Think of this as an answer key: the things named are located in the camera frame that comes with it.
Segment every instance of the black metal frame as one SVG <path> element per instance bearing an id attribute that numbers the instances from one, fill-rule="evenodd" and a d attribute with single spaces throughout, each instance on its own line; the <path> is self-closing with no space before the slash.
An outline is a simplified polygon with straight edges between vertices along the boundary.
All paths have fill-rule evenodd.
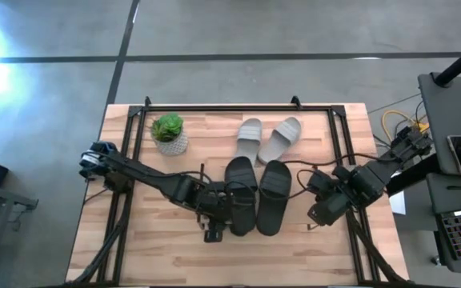
<path id="1" fill-rule="evenodd" d="M 348 154 L 353 154 L 353 146 L 351 143 L 350 130 L 347 123 L 347 116 L 344 106 L 311 106 L 311 105 L 302 105 L 298 97 L 294 96 L 291 99 L 291 104 L 294 105 L 253 105 L 253 106 L 244 106 L 244 105 L 229 105 L 229 106 L 152 106 L 150 99 L 146 97 L 144 106 L 130 106 L 127 114 L 126 128 L 124 130 L 124 137 L 122 141 L 121 154 L 126 155 L 128 152 L 128 146 L 130 141 L 131 128 L 133 126 L 134 119 L 139 116 L 138 120 L 138 131 L 136 140 L 134 143 L 133 159 L 138 160 L 140 146 L 143 138 L 143 127 L 145 123 L 146 113 L 147 112 L 168 112 L 168 111 L 318 111 L 327 113 L 329 126 L 331 129 L 331 138 L 332 144 L 334 147 L 334 153 L 336 158 L 340 158 L 341 146 L 339 143 L 339 136 L 337 132 L 337 126 L 335 123 L 335 117 L 339 117 L 339 120 L 342 124 L 343 137 L 345 142 L 345 147 Z M 351 165 L 354 165 L 355 158 L 350 156 L 348 161 Z M 106 255 L 104 259 L 98 265 L 98 275 L 96 282 L 90 282 L 91 276 L 86 278 L 83 282 L 77 283 L 66 283 L 66 286 L 76 286 L 76 287 L 90 287 L 90 286 L 118 286 L 120 283 L 120 274 L 122 271 L 122 260 L 126 245 L 126 233 L 127 226 L 129 224 L 130 217 L 130 207 L 133 200 L 133 188 L 134 183 L 130 183 L 130 191 L 125 193 L 125 202 L 124 208 L 122 209 L 122 215 L 120 219 L 123 219 L 123 228 L 118 231 L 118 246 L 116 251 L 116 259 L 114 264 L 114 270 L 112 273 L 111 280 L 106 279 L 107 274 L 107 261 L 108 256 L 107 252 L 113 245 L 115 241 L 114 233 L 117 227 L 115 226 L 116 214 L 118 209 L 118 202 L 120 195 L 117 193 L 113 194 L 110 204 L 110 211 L 108 214 L 108 222 L 106 224 L 106 233 L 105 233 L 105 244 L 103 249 L 106 249 Z M 350 223 L 350 217 L 355 217 L 352 212 L 347 213 L 347 223 Z M 367 220 L 367 214 L 365 211 L 359 211 L 359 221 L 363 227 L 364 233 L 367 237 L 371 237 L 371 230 L 369 227 L 369 222 Z M 357 236 L 355 232 L 348 225 L 348 233 L 350 236 L 351 244 L 351 253 L 355 264 L 355 273 L 357 275 L 357 282 L 361 283 L 365 280 L 363 272 L 362 259 L 360 257 L 359 244 L 357 242 Z M 379 272 L 378 267 L 376 266 L 375 261 L 371 256 L 368 258 L 370 267 L 371 267 L 371 277 L 372 281 L 379 281 Z"/>

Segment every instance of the gray slide sandal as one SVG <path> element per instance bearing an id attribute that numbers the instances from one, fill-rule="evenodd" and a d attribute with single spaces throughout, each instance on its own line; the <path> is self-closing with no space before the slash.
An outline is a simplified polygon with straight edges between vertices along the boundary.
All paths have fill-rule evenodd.
<path id="1" fill-rule="evenodd" d="M 261 148 L 258 154 L 259 161 L 267 164 L 277 160 L 300 139 L 302 125 L 298 119 L 289 117 L 282 121 L 271 133 L 270 140 Z"/>
<path id="2" fill-rule="evenodd" d="M 245 156 L 250 159 L 253 166 L 261 145 L 262 133 L 263 124 L 259 119 L 250 118 L 241 124 L 238 130 L 238 150 L 234 157 Z"/>

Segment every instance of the concrete floor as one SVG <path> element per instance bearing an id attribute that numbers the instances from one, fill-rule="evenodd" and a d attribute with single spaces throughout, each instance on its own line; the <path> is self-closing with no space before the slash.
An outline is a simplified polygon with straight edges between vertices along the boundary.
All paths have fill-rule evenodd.
<path id="1" fill-rule="evenodd" d="M 0 0 L 0 57 L 115 56 L 131 0 Z M 142 0 L 128 50 L 141 54 L 461 51 L 461 0 Z M 365 102 L 413 114 L 417 75 L 452 58 L 127 63 L 115 102 Z M 0 247 L 0 287 L 59 284 L 85 183 L 78 157 L 98 137 L 115 64 L 0 64 L 0 163 L 7 186 L 39 198 Z M 398 121 L 389 119 L 392 129 Z M 428 259 L 435 242 L 400 231 L 411 279 L 460 286 Z"/>

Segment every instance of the yellow cable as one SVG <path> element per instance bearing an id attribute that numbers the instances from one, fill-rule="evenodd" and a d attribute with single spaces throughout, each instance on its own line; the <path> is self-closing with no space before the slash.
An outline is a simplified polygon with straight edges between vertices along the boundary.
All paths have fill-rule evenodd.
<path id="1" fill-rule="evenodd" d="M 383 115 L 382 115 L 382 128 L 383 128 L 383 132 L 385 132 L 385 135 L 389 139 L 389 142 L 392 142 L 392 137 L 391 137 L 391 135 L 389 133 L 389 130 L 387 129 L 387 126 L 385 125 L 385 117 L 387 115 L 389 115 L 389 114 L 397 114 L 397 115 L 403 116 L 407 121 L 412 122 L 412 124 L 414 124 L 415 121 L 412 118 L 410 118 L 408 115 L 406 115 L 405 113 L 403 113 L 401 111 L 397 111 L 397 110 L 385 111 L 385 113 L 383 113 Z"/>

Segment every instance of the white plant pot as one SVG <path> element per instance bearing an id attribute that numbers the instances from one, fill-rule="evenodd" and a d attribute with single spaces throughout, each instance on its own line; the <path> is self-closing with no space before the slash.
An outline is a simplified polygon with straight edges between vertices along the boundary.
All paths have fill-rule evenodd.
<path id="1" fill-rule="evenodd" d="M 182 154 L 184 153 L 184 151 L 186 151 L 186 148 L 188 147 L 188 137 L 184 133 L 184 130 L 181 130 L 181 134 L 179 134 L 176 139 L 170 142 L 158 141 L 154 138 L 154 136 L 152 136 L 152 139 L 154 139 L 154 143 L 156 143 L 159 152 L 161 154 L 168 156 Z"/>

